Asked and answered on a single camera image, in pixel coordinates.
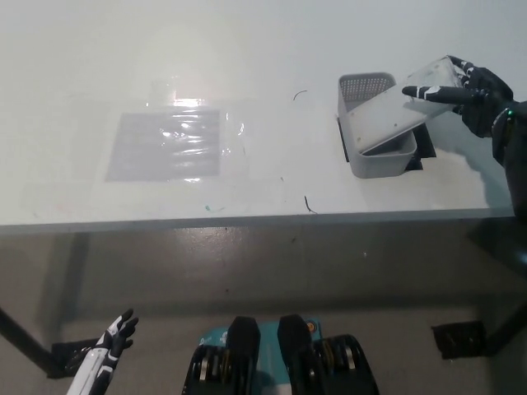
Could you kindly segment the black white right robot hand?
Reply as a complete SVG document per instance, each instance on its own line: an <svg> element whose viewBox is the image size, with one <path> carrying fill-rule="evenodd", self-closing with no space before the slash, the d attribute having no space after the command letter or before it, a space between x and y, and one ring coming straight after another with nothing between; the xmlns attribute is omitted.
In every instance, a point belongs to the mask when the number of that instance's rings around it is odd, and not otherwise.
<svg viewBox="0 0 527 395"><path fill-rule="evenodd" d="M448 59L460 72L457 86L405 86L406 96L450 105L467 128L478 137L505 137L515 125L512 89L485 67L450 55Z"/></svg>

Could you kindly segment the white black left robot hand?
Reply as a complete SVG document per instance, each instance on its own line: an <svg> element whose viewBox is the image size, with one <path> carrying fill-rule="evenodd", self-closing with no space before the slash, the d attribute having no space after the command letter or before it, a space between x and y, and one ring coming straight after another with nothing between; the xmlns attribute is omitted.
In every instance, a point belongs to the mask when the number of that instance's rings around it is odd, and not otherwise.
<svg viewBox="0 0 527 395"><path fill-rule="evenodd" d="M131 336L136 331L139 318L133 309L118 316L86 353L67 395L106 394L124 350L133 344Z"/></svg>

